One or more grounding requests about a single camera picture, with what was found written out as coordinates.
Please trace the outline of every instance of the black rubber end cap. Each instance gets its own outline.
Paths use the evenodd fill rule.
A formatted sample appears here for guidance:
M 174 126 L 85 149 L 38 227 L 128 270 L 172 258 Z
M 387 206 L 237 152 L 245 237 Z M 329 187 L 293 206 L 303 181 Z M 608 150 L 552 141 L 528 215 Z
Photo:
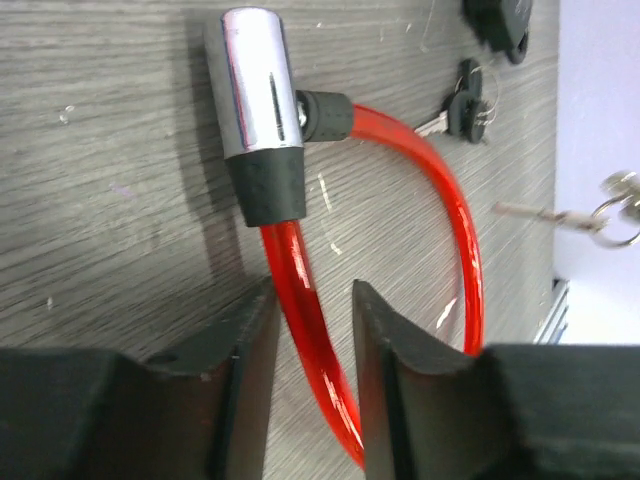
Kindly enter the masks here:
M 302 127 L 305 142 L 339 142 L 353 130 L 353 104 L 342 93 L 298 90 L 307 121 Z
M 226 160 L 247 227 L 260 227 L 307 215 L 304 148 L 257 150 Z

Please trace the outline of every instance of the gray wood grain surface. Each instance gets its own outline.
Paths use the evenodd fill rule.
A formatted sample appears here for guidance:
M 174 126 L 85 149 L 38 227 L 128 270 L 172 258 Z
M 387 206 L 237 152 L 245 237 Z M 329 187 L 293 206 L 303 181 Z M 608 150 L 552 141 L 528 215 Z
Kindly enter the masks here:
M 553 201 L 558 2 L 534 2 L 519 67 L 478 45 L 458 1 L 253 3 L 284 17 L 297 87 L 342 91 L 412 125 L 437 114 L 461 59 L 495 71 L 490 143 L 432 141 L 479 231 L 487 338 L 530 341 L 550 305 L 552 232 L 491 206 Z M 100 345 L 144 357 L 267 274 L 221 161 L 202 44 L 202 19 L 233 6 L 0 0 L 1 346 Z M 495 98 L 489 77 L 485 91 Z M 379 146 L 315 144 L 307 188 L 303 229 L 352 384 L 354 278 L 461 345 L 456 248 L 421 174 Z M 362 478 L 282 331 L 265 478 Z

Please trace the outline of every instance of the black plastic mount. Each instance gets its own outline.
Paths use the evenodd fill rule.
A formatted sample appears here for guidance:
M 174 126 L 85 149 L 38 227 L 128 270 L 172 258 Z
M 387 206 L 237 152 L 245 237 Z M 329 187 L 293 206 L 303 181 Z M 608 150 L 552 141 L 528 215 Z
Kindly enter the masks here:
M 279 329 L 265 281 L 146 364 L 0 350 L 0 478 L 261 479 Z
M 529 20 L 533 0 L 463 0 L 469 25 L 494 52 L 505 52 L 515 65 L 529 48 Z
M 352 298 L 368 480 L 640 479 L 640 348 L 471 358 Z M 262 478 L 279 325 L 265 282 L 146 364 L 0 350 L 0 478 Z
M 353 289 L 367 480 L 640 478 L 640 348 L 460 353 Z
M 304 148 L 256 150 L 226 164 L 247 227 L 306 217 Z
M 342 93 L 298 90 L 306 121 L 302 126 L 305 142 L 337 142 L 353 129 L 353 104 Z

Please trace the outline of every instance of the red cable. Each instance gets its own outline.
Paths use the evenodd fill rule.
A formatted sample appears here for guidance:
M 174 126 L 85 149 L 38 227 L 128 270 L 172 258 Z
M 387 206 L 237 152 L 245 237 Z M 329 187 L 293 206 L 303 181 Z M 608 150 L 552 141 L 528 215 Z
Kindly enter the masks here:
M 411 158 L 442 197 L 458 243 L 465 291 L 464 351 L 482 349 L 484 298 L 480 250 L 471 212 L 455 177 L 438 153 L 411 128 L 355 105 L 351 136 L 387 145 Z M 364 466 L 360 414 L 333 350 L 298 222 L 261 228 L 265 252 L 289 329 L 311 389 L 345 450 Z

